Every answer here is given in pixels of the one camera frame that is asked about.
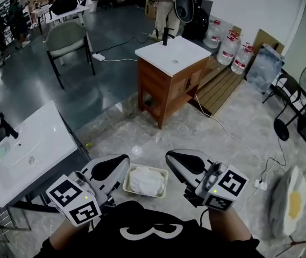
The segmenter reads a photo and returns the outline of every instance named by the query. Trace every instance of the beige pants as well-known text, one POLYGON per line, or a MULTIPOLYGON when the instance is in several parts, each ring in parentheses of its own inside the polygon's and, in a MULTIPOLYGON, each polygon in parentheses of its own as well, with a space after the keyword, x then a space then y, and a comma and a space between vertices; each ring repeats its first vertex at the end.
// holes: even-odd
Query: beige pants
POLYGON ((169 34, 176 36, 179 30, 180 20, 176 16, 174 11, 174 3, 173 2, 159 2, 158 10, 156 13, 156 28, 159 32, 159 39, 162 39, 163 29, 165 27, 172 28, 173 30, 169 30, 169 34))

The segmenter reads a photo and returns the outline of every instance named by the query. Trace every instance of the wooden pallet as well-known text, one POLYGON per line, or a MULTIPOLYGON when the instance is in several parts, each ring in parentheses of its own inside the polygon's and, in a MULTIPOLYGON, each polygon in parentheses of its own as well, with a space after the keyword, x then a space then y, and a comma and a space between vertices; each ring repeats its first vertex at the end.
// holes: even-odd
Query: wooden pallet
MULTIPOLYGON (((230 66, 221 65, 213 57, 209 59, 207 68, 209 73, 201 80, 197 97, 203 111, 212 115, 234 92, 245 75, 233 73, 230 66)), ((194 97, 192 104, 199 108, 196 97, 194 97)))

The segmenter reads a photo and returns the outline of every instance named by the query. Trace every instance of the black bag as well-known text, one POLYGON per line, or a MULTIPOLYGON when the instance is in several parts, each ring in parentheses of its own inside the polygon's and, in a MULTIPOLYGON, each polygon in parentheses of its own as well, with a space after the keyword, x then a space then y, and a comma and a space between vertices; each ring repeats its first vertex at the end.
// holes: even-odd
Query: black bag
POLYGON ((81 0, 56 0, 50 7, 50 11, 56 15, 61 15, 68 11, 75 10, 78 1, 81 0))

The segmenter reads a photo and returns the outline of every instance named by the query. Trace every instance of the bathroom sink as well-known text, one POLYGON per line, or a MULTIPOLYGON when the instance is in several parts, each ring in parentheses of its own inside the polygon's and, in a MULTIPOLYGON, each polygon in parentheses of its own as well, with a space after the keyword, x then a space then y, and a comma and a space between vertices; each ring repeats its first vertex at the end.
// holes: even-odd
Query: bathroom sink
POLYGON ((181 36, 168 39, 167 46, 161 41, 137 49, 135 54, 169 76, 211 56, 209 51, 181 36))
POLYGON ((50 101, 0 142, 0 207, 5 206, 77 146, 50 101))

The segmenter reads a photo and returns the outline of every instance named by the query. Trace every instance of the faucet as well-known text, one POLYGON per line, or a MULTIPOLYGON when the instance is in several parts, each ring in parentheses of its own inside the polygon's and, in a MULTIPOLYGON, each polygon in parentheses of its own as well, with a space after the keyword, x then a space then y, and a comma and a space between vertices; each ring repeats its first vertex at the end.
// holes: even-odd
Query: faucet
POLYGON ((163 41, 163 45, 167 46, 167 41, 168 41, 168 37, 172 37, 173 39, 175 38, 175 36, 169 34, 169 30, 174 31, 173 28, 169 28, 169 27, 165 27, 165 29, 163 30, 163 37, 162 37, 162 41, 163 41))
POLYGON ((1 126, 4 128, 6 132, 6 136, 9 137, 11 135, 13 138, 17 139, 19 136, 19 133, 16 132, 9 124, 7 121, 4 120, 4 115, 0 113, 0 120, 1 120, 1 126))

